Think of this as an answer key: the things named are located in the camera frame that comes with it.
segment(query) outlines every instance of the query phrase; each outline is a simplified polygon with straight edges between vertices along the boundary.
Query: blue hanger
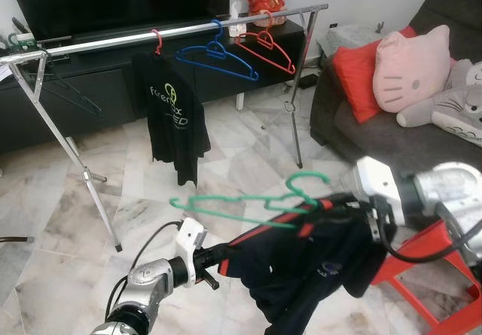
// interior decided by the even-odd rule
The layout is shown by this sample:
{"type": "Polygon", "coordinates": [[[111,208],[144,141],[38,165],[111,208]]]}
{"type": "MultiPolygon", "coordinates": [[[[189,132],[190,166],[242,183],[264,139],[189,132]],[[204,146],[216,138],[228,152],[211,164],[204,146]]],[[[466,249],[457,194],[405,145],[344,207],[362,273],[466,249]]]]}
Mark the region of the blue hanger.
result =
{"type": "Polygon", "coordinates": [[[219,20],[214,19],[211,21],[211,23],[216,23],[219,25],[219,32],[216,34],[214,37],[213,41],[210,41],[206,46],[193,46],[193,47],[185,47],[181,50],[178,50],[175,53],[175,58],[179,60],[180,62],[187,62],[189,64],[194,64],[197,66],[201,66],[203,68],[208,68],[208,69],[213,69],[217,70],[218,72],[229,74],[229,75],[234,75],[235,77],[246,79],[248,81],[257,81],[259,79],[259,74],[250,66],[247,62],[245,62],[243,59],[239,58],[238,56],[226,51],[224,48],[223,44],[219,42],[219,38],[223,35],[223,26],[219,22],[219,20]],[[212,66],[208,64],[203,64],[201,62],[194,62],[192,60],[186,59],[184,55],[189,52],[205,52],[207,56],[210,56],[212,58],[216,59],[222,59],[226,60],[227,58],[233,58],[237,60],[238,62],[241,62],[248,70],[249,70],[249,75],[244,75],[241,73],[236,73],[236,72],[231,72],[227,69],[219,68],[217,66],[212,66]]]}

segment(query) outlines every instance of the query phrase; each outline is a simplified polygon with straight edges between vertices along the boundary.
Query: gray plush toy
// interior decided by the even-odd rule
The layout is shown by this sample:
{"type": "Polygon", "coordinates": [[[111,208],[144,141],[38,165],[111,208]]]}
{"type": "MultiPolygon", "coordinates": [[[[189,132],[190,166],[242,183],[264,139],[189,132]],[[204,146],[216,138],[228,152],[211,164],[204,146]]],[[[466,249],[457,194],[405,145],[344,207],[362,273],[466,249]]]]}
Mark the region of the gray plush toy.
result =
{"type": "Polygon", "coordinates": [[[482,147],[482,86],[445,90],[406,107],[397,114],[397,122],[409,127],[433,123],[482,147]]]}

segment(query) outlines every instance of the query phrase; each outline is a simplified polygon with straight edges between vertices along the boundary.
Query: horizontal metal bar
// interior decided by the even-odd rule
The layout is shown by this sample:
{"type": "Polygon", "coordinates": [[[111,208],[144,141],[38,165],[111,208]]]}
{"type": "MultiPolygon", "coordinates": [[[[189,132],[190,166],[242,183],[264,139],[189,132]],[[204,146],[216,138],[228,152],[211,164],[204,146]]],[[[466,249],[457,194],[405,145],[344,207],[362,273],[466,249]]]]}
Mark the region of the horizontal metal bar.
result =
{"type": "MultiPolygon", "coordinates": [[[[277,11],[276,13],[272,13],[272,16],[289,17],[291,15],[298,15],[298,14],[309,13],[314,11],[318,12],[320,10],[326,10],[326,9],[328,9],[328,4],[313,5],[313,6],[308,6],[305,8],[299,8],[294,10],[277,11]]],[[[269,18],[270,18],[269,15],[262,14],[262,15],[254,15],[252,17],[240,17],[239,19],[225,20],[225,21],[221,21],[221,24],[223,27],[225,27],[225,26],[231,26],[236,24],[252,23],[254,21],[269,19],[269,18]]],[[[217,27],[218,26],[215,23],[207,23],[207,24],[186,26],[184,28],[178,28],[178,29],[163,30],[160,32],[160,34],[162,35],[163,38],[171,38],[171,37],[180,36],[180,35],[192,34],[195,32],[205,32],[207,30],[216,29],[217,27]]],[[[51,56],[61,56],[69,53],[78,53],[81,51],[101,49],[104,47],[115,47],[123,44],[147,41],[154,38],[157,38],[156,34],[154,34],[153,32],[147,32],[145,34],[128,35],[128,36],[122,36],[122,37],[113,38],[113,39],[91,41],[90,43],[74,44],[74,45],[68,45],[65,47],[55,47],[53,49],[47,50],[47,52],[51,56]]],[[[31,53],[21,53],[21,54],[14,54],[10,56],[4,56],[0,58],[0,65],[19,64],[22,62],[28,62],[30,60],[39,59],[41,58],[42,55],[44,55],[44,51],[40,50],[40,51],[32,51],[31,53]]]]}

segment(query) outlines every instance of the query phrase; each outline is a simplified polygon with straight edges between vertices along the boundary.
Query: pink cushion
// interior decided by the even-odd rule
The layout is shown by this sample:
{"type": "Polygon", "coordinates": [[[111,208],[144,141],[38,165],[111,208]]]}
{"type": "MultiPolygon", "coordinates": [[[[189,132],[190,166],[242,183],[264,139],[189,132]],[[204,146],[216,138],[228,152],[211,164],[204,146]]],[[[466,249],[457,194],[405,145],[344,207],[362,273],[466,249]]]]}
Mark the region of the pink cushion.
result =
{"type": "Polygon", "coordinates": [[[384,111],[397,113],[443,90],[450,71],[449,28],[426,35],[387,35],[378,45],[374,94],[384,111]]]}

